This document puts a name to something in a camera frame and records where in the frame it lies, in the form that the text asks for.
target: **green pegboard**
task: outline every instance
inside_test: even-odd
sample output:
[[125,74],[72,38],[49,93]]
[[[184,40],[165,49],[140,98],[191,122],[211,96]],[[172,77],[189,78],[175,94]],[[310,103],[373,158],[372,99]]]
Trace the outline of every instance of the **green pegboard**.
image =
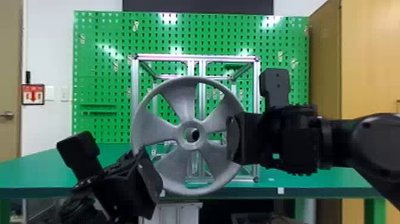
[[[130,58],[135,53],[255,55],[261,60],[261,71],[270,67],[288,69],[290,103],[306,104],[308,48],[305,17],[76,11],[73,133],[89,130],[98,143],[130,142]],[[150,66],[158,74],[187,73],[186,66],[179,62],[153,62]],[[209,64],[207,75],[230,76],[239,66]],[[237,95],[250,112],[252,74],[249,69],[236,82]],[[140,70],[139,84],[141,100],[153,86],[152,78],[144,70]],[[223,84],[230,88],[232,83]],[[220,96],[213,89],[207,91],[210,99],[206,112],[210,113]],[[179,122],[162,97],[157,99],[157,113],[172,123]],[[221,135],[217,133],[211,138],[220,139]]]

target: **black ceiling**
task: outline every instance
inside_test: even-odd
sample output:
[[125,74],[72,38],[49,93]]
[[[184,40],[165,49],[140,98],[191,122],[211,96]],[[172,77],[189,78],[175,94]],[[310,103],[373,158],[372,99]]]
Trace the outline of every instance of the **black ceiling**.
[[123,11],[273,14],[273,0],[123,0]]

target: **white wall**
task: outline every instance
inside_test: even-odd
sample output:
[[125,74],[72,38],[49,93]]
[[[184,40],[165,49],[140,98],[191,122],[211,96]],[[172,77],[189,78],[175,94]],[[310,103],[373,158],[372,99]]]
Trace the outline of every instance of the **white wall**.
[[122,0],[25,1],[23,70],[32,72],[32,83],[54,86],[55,101],[23,106],[22,155],[55,148],[57,141],[71,135],[71,101],[61,102],[60,91],[67,86],[71,92],[72,86],[73,11],[122,10]]
[[274,0],[274,14],[310,16],[327,0]]

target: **gray wheel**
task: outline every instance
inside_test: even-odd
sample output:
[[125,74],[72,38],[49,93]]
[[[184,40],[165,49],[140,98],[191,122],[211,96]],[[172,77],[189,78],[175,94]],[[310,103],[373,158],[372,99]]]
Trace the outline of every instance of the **gray wheel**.
[[[224,98],[204,120],[195,118],[197,84],[204,83],[219,89]],[[147,110],[153,97],[161,94],[180,119],[173,125]],[[202,195],[216,191],[231,181],[240,165],[227,159],[226,146],[208,140],[210,133],[226,131],[229,116],[243,111],[238,99],[222,84],[203,77],[185,76],[162,83],[139,104],[132,122],[132,150],[137,153],[145,145],[175,140],[177,148],[155,163],[166,191],[180,195]],[[187,131],[197,130],[197,141],[185,138]],[[199,151],[214,178],[201,188],[187,188],[186,167],[191,153]]]

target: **wheel spoke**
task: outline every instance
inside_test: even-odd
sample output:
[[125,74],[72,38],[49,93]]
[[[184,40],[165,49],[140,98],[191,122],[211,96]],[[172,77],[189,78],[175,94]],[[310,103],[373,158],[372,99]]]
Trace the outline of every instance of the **wheel spoke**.
[[226,146],[208,141],[208,145],[200,149],[200,153],[214,178],[217,179],[228,168],[230,161],[227,159]]
[[133,129],[132,135],[137,139],[133,142],[134,148],[175,140],[176,126],[146,109],[140,114],[140,119],[136,119],[135,122],[133,125],[143,127],[143,129]]
[[161,95],[171,105],[181,123],[195,118],[195,83],[188,83],[188,85],[165,91]]
[[190,151],[176,148],[155,163],[155,168],[165,178],[180,184],[185,183],[186,167],[190,157]]
[[235,104],[231,98],[225,96],[211,114],[204,120],[204,128],[207,133],[223,132],[226,130],[226,119],[237,113],[242,108]]

